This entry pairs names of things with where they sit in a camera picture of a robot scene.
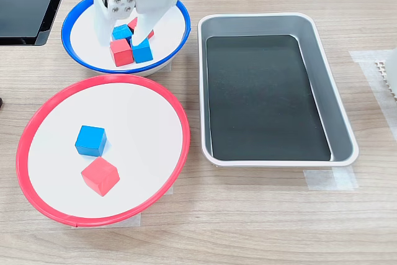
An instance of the black tray bottom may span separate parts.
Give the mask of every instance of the black tray bottom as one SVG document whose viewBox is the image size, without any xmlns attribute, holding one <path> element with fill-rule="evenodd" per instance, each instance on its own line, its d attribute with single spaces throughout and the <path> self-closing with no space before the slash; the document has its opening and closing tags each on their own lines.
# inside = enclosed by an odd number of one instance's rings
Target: black tray bottom
<svg viewBox="0 0 397 265">
<path fill-rule="evenodd" d="M 295 38 L 212 37 L 207 65 L 215 158 L 330 160 Z"/>
</svg>

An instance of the wooden table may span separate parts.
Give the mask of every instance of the wooden table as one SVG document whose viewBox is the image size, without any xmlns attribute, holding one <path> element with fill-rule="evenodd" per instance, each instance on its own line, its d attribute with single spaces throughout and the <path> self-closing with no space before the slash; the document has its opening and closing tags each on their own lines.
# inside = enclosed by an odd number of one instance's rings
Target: wooden table
<svg viewBox="0 0 397 265">
<path fill-rule="evenodd" d="M 141 227 L 71 229 L 36 211 L 15 171 L 19 138 L 52 95 L 95 76 L 60 40 L 80 0 L 62 0 L 43 47 L 0 47 L 0 264 L 397 264 L 397 143 L 349 50 L 397 46 L 397 0 L 182 0 L 189 41 L 169 88 L 192 130 L 188 162 L 174 185 L 142 213 Z M 360 157 L 354 191 L 309 191 L 302 169 L 216 169 L 200 152 L 197 22 L 208 14 L 302 12 L 318 26 Z"/>
</svg>

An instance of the gray tray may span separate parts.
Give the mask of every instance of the gray tray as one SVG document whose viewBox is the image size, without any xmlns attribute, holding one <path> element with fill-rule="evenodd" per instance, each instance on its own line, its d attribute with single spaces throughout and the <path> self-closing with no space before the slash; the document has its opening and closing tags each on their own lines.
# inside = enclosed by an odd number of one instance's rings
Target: gray tray
<svg viewBox="0 0 397 265">
<path fill-rule="evenodd" d="M 198 24 L 202 151 L 224 167 L 347 166 L 359 149 L 314 22 L 212 15 Z"/>
</svg>

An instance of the wooden block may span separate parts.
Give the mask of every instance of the wooden block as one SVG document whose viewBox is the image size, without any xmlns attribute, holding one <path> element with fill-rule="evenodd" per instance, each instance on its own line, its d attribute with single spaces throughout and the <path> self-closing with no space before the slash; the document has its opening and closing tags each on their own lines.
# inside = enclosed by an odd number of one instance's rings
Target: wooden block
<svg viewBox="0 0 397 265">
<path fill-rule="evenodd" d="M 106 139 L 103 128 L 83 125 L 74 145 L 81 155 L 102 156 Z"/>
<path fill-rule="evenodd" d="M 153 60 L 150 50 L 149 40 L 146 38 L 138 46 L 132 46 L 132 52 L 136 63 L 147 62 Z"/>
<path fill-rule="evenodd" d="M 84 182 L 101 196 L 106 195 L 120 180 L 117 168 L 101 157 L 89 164 L 81 175 Z"/>
<path fill-rule="evenodd" d="M 126 24 L 121 26 L 116 26 L 113 29 L 113 34 L 112 34 L 113 40 L 122 40 L 125 38 L 127 42 L 131 45 L 131 36 L 132 36 L 132 31 Z"/>
<path fill-rule="evenodd" d="M 136 27 L 136 23 L 138 22 L 138 18 L 133 19 L 130 23 L 128 23 L 128 27 L 130 28 L 130 30 L 132 31 L 132 33 L 134 33 L 135 27 Z M 150 32 L 150 34 L 148 35 L 148 38 L 151 38 L 152 36 L 154 36 L 154 31 L 152 30 Z"/>
<path fill-rule="evenodd" d="M 110 42 L 110 52 L 116 66 L 129 65 L 134 62 L 131 46 L 125 39 Z"/>
</svg>

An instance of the blue rim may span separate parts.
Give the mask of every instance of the blue rim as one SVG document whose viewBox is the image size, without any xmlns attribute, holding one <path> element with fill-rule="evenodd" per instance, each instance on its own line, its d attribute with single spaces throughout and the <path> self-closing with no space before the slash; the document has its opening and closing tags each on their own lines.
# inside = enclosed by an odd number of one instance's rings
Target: blue rim
<svg viewBox="0 0 397 265">
<path fill-rule="evenodd" d="M 190 34 L 190 16 L 189 13 L 187 12 L 186 7 L 183 5 L 183 3 L 178 0 L 176 3 L 176 6 L 178 9 L 181 10 L 182 15 L 184 16 L 185 19 L 185 32 L 182 38 L 181 43 L 179 46 L 167 57 L 163 58 L 162 60 L 153 63 L 152 65 L 148 65 L 142 68 L 136 68 L 134 70 L 120 70 L 120 71 L 114 71 L 114 70 L 104 70 L 102 68 L 96 68 L 95 66 L 89 65 L 88 63 L 82 61 L 80 57 L 76 54 L 76 52 L 73 50 L 73 47 L 70 42 L 70 33 L 72 31 L 74 23 L 76 23 L 77 19 L 80 17 L 80 15 L 90 6 L 92 6 L 94 3 L 94 0 L 83 0 L 81 1 L 77 6 L 75 6 L 69 14 L 66 16 L 65 21 L 63 21 L 62 25 L 62 31 L 61 31 L 61 38 L 62 38 L 62 44 L 65 48 L 65 50 L 68 52 L 71 58 L 73 58 L 75 61 L 80 63 L 81 65 L 85 66 L 86 68 L 90 68 L 94 71 L 100 71 L 102 73 L 109 73 L 109 74 L 132 74 L 132 73 L 140 73 L 141 71 L 148 71 L 151 70 L 152 68 L 155 68 L 168 60 L 170 60 L 173 56 L 175 56 L 176 53 L 179 52 L 179 50 L 184 46 L 185 42 L 187 41 L 187 38 L 189 37 Z"/>
</svg>

